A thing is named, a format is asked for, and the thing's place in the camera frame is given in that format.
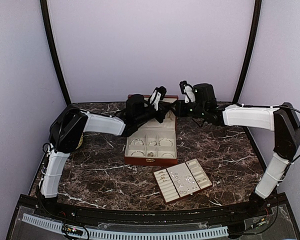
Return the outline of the red wooden jewelry box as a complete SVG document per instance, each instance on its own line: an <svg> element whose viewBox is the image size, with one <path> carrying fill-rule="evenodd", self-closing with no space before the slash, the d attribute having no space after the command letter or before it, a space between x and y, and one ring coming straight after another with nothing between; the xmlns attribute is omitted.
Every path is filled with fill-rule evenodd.
<svg viewBox="0 0 300 240"><path fill-rule="evenodd" d="M124 129L126 137L124 162L137 166L173 166L178 163L176 126L177 120L170 110L163 121L157 122L155 110L148 103L148 95L129 95L125 103L126 113L134 120ZM159 105L171 105L178 96L168 95Z"/></svg>

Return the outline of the red jewelry tray insert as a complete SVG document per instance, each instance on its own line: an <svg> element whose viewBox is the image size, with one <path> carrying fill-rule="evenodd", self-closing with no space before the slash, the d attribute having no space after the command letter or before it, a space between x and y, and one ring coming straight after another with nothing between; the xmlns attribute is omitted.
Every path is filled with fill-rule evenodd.
<svg viewBox="0 0 300 240"><path fill-rule="evenodd" d="M155 171L153 176L166 204L192 196L213 185L196 158Z"/></svg>

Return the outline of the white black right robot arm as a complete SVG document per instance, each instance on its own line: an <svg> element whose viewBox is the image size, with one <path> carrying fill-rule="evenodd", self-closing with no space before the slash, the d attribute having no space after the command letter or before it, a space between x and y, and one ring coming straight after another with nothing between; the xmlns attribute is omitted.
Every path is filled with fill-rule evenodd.
<svg viewBox="0 0 300 240"><path fill-rule="evenodd" d="M275 106L245 104L218 105L211 84L194 86L183 80L179 83L184 100L175 103L173 110L177 117L202 119L215 126L242 126L265 129L274 132L274 149L264 175L254 189L258 196L245 205L245 213L256 217L265 208L262 199L270 196L279 182L283 181L290 166L299 158L300 111L289 102Z"/></svg>

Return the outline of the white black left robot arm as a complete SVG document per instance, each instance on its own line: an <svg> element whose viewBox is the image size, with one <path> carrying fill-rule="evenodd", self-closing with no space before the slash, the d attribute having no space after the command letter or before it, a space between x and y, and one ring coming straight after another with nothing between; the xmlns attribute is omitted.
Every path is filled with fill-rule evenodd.
<svg viewBox="0 0 300 240"><path fill-rule="evenodd" d="M65 163L85 132L130 137L150 120L163 123L171 105L155 92L149 100L141 94L131 95L125 108L113 115L93 113L72 104L67 106L50 126L48 142L42 147L48 160L38 188L38 196L45 198L41 210L50 218L57 218L61 213L60 206L50 198L57 197Z"/></svg>

